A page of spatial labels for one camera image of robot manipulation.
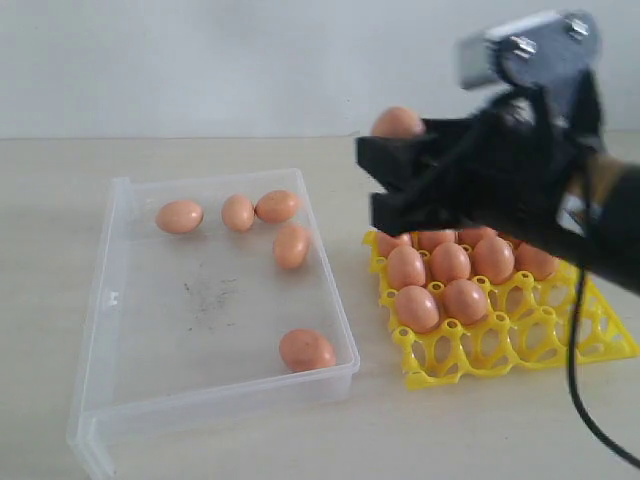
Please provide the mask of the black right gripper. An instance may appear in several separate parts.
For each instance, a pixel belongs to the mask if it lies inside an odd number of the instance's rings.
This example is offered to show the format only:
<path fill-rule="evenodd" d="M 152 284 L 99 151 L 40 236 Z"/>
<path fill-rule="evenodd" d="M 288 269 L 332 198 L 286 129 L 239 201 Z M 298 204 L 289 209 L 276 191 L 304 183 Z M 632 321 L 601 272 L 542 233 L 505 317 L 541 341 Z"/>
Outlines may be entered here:
<path fill-rule="evenodd" d="M 584 198 L 587 157 L 600 148 L 597 95 L 577 95 L 560 118 L 546 94 L 501 94 L 469 117 L 425 126 L 418 137 L 355 140 L 357 165 L 388 191 L 369 196 L 374 228 L 398 236 L 469 220 L 533 245 L 584 244 L 594 209 Z M 459 185 L 449 186 L 441 164 Z"/>

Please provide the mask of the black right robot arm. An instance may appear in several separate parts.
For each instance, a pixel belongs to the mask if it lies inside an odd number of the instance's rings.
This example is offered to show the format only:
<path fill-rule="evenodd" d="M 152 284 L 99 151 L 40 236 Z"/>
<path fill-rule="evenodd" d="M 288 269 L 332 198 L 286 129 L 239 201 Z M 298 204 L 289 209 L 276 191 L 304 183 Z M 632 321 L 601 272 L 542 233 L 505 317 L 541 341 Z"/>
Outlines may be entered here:
<path fill-rule="evenodd" d="M 396 236 L 488 226 L 639 288 L 639 169 L 593 138 L 552 123 L 534 96 L 532 122 L 508 116 L 503 95 L 477 113 L 426 121 L 412 139 L 363 136 L 357 164 L 381 186 L 370 222 Z"/>

